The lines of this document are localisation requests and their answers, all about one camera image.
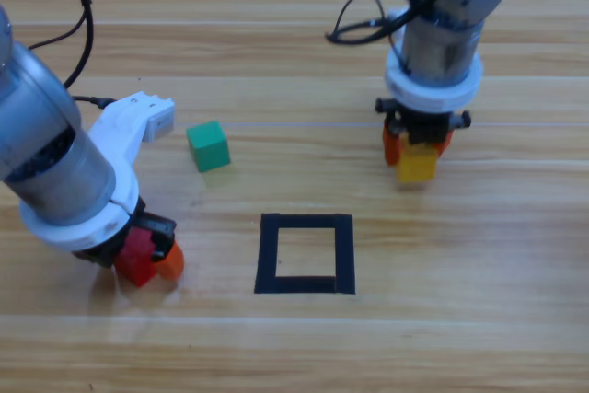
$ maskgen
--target black cable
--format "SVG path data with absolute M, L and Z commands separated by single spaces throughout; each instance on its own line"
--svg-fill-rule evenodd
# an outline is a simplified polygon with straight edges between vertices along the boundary
M 92 16 L 92 0 L 80 0 L 84 8 L 84 16 L 86 17 L 86 45 L 84 52 L 80 57 L 73 73 L 65 80 L 64 86 L 70 87 L 74 81 L 80 76 L 92 52 L 92 44 L 94 43 L 94 18 Z
M 344 5 L 343 8 L 341 9 L 340 16 L 338 17 L 338 21 L 336 22 L 336 25 L 335 25 L 335 30 L 337 30 L 339 33 L 350 32 L 350 31 L 353 31 L 356 29 L 362 29 L 362 28 L 382 27 L 387 23 L 387 15 L 385 14 L 385 9 L 383 7 L 382 2 L 380 0 L 375 0 L 376 5 L 378 6 L 378 11 L 380 12 L 380 19 L 366 20 L 365 22 L 354 23 L 352 25 L 348 25 L 343 28 L 340 28 L 341 18 L 343 17 L 343 14 L 346 12 L 346 9 L 348 9 L 348 6 L 350 6 L 350 4 L 353 1 L 354 0 L 348 0 L 348 2 L 346 2 L 346 5 Z M 393 52 L 397 56 L 399 63 L 403 64 L 401 61 L 401 56 L 398 53 L 397 47 L 395 46 L 395 42 L 393 41 L 393 39 L 390 35 L 388 35 L 388 42 L 390 43 L 390 46 L 393 49 Z
M 53 43 L 57 43 L 58 41 L 67 39 L 71 35 L 75 34 L 82 27 L 82 25 L 84 25 L 85 20 L 86 20 L 86 13 L 83 13 L 82 17 L 77 21 L 75 26 L 72 29 L 70 29 L 69 31 L 67 31 L 65 34 L 62 34 L 59 37 L 54 37 L 53 39 L 49 39 L 49 40 L 45 40 L 45 41 L 40 41 L 39 43 L 35 43 L 34 45 L 29 46 L 29 50 L 33 51 L 33 50 L 36 50 L 37 48 L 40 48 L 41 46 L 51 45 Z
M 392 35 L 395 31 L 401 29 L 409 22 L 411 22 L 414 18 L 418 15 L 425 12 L 427 9 L 431 8 L 435 2 L 438 0 L 422 0 L 419 4 L 410 7 L 410 9 L 403 15 L 394 18 L 393 20 L 385 19 L 384 22 L 378 22 L 378 20 L 366 20 L 365 22 L 356 23 L 353 25 L 349 25 L 343 29 L 340 29 L 340 22 L 341 17 L 343 16 L 343 12 L 345 9 L 350 5 L 353 0 L 349 0 L 346 5 L 343 7 L 340 17 L 336 22 L 335 29 L 331 34 L 326 34 L 325 38 L 336 45 L 365 45 L 366 43 L 372 43 L 373 41 L 377 41 L 383 39 L 386 36 Z M 342 40 L 341 34 L 346 32 L 350 32 L 353 29 L 361 29 L 361 28 L 373 28 L 374 26 L 380 26 L 380 30 L 377 32 L 363 37 L 361 39 L 356 40 Z
M 86 96 L 73 96 L 75 101 L 85 101 L 86 103 L 92 103 L 98 106 L 99 109 L 104 110 L 107 106 L 114 103 L 114 98 L 100 98 L 100 97 L 86 97 Z

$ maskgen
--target wood grain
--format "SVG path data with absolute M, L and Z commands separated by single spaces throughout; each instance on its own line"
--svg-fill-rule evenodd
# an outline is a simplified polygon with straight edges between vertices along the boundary
M 0 391 L 589 391 L 589 0 L 501 4 L 475 125 L 419 189 L 383 159 L 386 46 L 323 40 L 345 0 L 93 1 L 72 92 L 176 101 L 136 171 L 187 268 L 135 290 L 42 245 L 1 188 Z M 27 44 L 80 14 L 0 2 Z M 363 1 L 348 18 L 374 14 Z M 83 38 L 38 54 L 66 77 Z M 89 127 L 98 111 L 81 110 Z M 210 120 L 233 164 L 200 175 L 184 132 Z M 353 214 L 358 295 L 254 295 L 270 212 Z M 333 273 L 330 235 L 282 235 L 279 273 Z

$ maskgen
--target black tape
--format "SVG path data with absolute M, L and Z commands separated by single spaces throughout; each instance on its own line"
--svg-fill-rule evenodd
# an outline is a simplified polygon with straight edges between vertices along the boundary
M 335 277 L 276 276 L 278 231 L 283 229 L 335 229 Z M 352 216 L 263 214 L 256 294 L 355 295 Z

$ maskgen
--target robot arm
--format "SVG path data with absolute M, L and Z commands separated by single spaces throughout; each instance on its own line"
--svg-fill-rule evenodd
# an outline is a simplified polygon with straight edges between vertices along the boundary
M 410 7 L 422 0 L 409 0 Z M 402 59 L 416 82 L 454 86 L 468 74 L 483 24 L 502 0 L 437 0 L 405 29 Z
M 179 276 L 176 223 L 144 211 L 132 164 L 142 142 L 174 123 L 174 102 L 137 93 L 103 110 L 89 133 L 74 100 L 32 52 L 13 41 L 0 6 L 0 179 L 45 243 L 110 267 L 136 226 L 151 231 L 153 263 Z M 174 254 L 171 270 L 168 253 Z
M 396 165 L 395 146 L 404 133 L 409 144 L 435 145 L 441 155 L 452 131 L 470 126 L 467 112 L 454 111 L 466 106 L 479 89 L 483 64 L 477 46 L 485 19 L 502 0 L 408 0 L 409 8 L 398 14 L 340 28 L 351 1 L 328 41 L 361 45 L 385 37 L 398 40 L 391 39 L 385 70 L 394 98 L 376 102 L 376 111 L 387 115 L 383 139 L 388 164 Z M 357 40 L 342 38 L 362 28 L 379 30 Z

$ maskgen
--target orange object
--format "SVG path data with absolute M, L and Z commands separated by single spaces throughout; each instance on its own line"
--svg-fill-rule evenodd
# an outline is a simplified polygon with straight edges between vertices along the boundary
M 156 272 L 165 280 L 176 281 L 184 272 L 184 253 L 176 241 L 164 260 L 154 262 Z
M 444 153 L 444 151 L 448 148 L 448 146 L 450 145 L 450 142 L 452 141 L 452 134 L 454 133 L 454 131 L 450 131 L 448 133 L 448 135 L 445 137 L 445 141 L 443 143 L 434 143 L 433 147 L 435 147 L 438 151 L 438 154 L 440 156 L 442 156 L 442 154 Z
M 399 138 L 388 131 L 387 124 L 383 129 L 383 144 L 385 146 L 385 160 L 389 166 L 396 166 L 401 151 Z

